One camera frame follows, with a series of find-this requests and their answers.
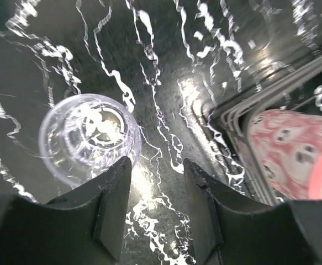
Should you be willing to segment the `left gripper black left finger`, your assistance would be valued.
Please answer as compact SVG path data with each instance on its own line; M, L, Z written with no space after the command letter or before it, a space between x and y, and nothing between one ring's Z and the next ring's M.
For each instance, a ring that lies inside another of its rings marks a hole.
M46 204L0 194L0 264L118 264L131 161Z

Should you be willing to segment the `wire dish rack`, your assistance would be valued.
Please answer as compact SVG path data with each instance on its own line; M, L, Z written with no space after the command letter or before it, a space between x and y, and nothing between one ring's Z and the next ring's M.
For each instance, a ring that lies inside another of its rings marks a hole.
M256 94L218 106L259 200L322 199L322 55Z

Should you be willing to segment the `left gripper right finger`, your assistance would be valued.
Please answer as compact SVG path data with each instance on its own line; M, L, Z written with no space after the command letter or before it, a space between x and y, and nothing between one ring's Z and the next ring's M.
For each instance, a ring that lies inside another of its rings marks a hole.
M269 206L183 165L198 264L322 264L322 200Z

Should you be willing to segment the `clear glass cup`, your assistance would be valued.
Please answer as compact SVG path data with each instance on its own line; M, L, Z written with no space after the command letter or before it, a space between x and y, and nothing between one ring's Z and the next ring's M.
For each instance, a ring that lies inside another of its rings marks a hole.
M48 111L38 145L50 173L75 189L122 157L134 166L142 143L140 128L125 106L100 94L79 94Z

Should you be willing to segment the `pink cup brown lid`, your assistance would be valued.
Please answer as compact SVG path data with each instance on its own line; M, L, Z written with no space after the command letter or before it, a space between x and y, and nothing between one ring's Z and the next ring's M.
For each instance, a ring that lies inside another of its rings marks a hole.
M322 116L265 110L250 121L248 136L268 183L290 199L309 199L322 156Z

